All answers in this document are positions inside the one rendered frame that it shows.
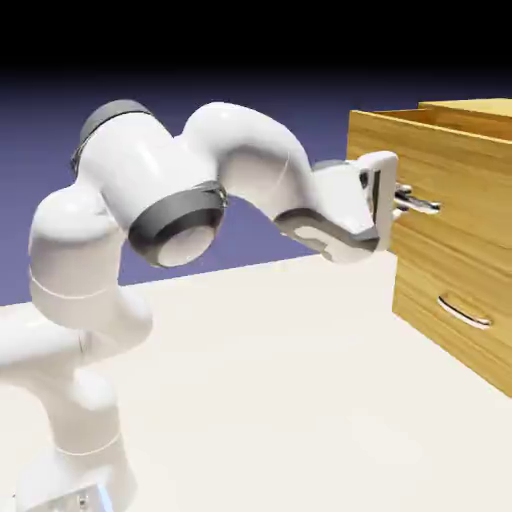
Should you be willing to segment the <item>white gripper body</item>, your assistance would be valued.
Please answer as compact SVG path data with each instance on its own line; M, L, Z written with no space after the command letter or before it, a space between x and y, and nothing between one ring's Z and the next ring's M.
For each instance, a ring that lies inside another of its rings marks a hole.
M394 221L394 198L398 156L391 151L377 151L356 160L361 169L373 174L371 179L374 223L379 235L377 251L386 251L390 245Z

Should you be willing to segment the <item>straight silver drawer handle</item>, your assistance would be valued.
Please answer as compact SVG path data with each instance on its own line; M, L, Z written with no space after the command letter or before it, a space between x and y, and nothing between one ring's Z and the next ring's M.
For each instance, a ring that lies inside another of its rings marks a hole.
M395 200L402 200L408 203L409 210L413 210L422 214L435 215L441 210L439 202L428 201L420 199L412 195L397 195L395 193Z

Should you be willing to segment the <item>light wood drawer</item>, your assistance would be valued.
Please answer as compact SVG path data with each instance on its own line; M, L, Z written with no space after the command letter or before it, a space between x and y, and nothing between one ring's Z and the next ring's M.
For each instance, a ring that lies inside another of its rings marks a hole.
M512 249L512 133L433 109L349 114L347 156L388 150L397 180L439 202L440 221Z
M404 225L394 228L392 251L398 257L393 312L512 396L512 274ZM439 295L493 326L466 325L438 305Z

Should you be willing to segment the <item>closed light wood drawer front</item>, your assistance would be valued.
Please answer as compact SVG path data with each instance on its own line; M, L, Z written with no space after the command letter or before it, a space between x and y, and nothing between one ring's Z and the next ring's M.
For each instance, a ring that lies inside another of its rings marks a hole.
M512 396L512 274L404 225L394 228L392 251L398 257L393 312ZM493 326L466 325L438 305L439 295Z

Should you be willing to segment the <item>light wood cabinet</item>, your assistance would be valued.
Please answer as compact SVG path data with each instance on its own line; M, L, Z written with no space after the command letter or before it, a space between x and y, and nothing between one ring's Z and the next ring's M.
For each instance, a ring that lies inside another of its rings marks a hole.
M512 99L395 116L399 175L424 211L395 226L394 310L512 397Z

